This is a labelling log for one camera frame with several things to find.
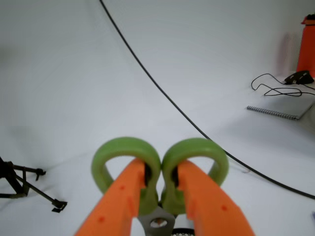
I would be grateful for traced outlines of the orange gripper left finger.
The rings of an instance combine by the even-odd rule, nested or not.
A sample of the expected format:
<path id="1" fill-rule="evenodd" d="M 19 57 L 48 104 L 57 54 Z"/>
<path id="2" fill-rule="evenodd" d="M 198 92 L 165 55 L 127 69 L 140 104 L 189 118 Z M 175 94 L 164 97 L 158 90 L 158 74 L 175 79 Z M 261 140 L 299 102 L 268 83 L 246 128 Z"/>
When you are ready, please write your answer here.
<path id="1" fill-rule="evenodd" d="M 145 164 L 134 159 L 121 172 L 76 232 L 77 236 L 128 236 L 145 187 Z"/>

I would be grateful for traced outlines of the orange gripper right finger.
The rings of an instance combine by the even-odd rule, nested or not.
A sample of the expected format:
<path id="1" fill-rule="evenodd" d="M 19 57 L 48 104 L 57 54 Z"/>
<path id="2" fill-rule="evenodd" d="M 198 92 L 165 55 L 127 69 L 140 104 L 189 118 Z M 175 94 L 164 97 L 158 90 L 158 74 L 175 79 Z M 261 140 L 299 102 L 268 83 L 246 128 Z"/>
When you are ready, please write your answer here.
<path id="1" fill-rule="evenodd" d="M 241 209 L 199 167 L 190 161 L 178 166 L 179 190 L 196 236 L 253 236 Z"/>

